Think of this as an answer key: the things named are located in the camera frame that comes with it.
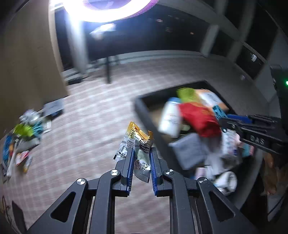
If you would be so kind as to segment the person hand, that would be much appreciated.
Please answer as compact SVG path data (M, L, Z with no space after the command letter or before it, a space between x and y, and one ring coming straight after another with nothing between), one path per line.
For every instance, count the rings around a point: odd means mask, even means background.
M287 163L276 163L272 154L265 153L262 180L266 195L284 191L287 188Z

